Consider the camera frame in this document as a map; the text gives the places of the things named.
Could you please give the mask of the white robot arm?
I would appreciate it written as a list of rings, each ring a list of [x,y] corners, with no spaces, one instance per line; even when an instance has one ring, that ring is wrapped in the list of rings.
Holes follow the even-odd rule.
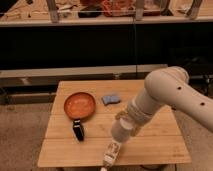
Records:
[[[125,143],[164,106],[175,108],[213,132],[213,99],[188,85],[189,75],[181,67],[150,72],[144,88],[116,116],[111,135],[116,143]]]

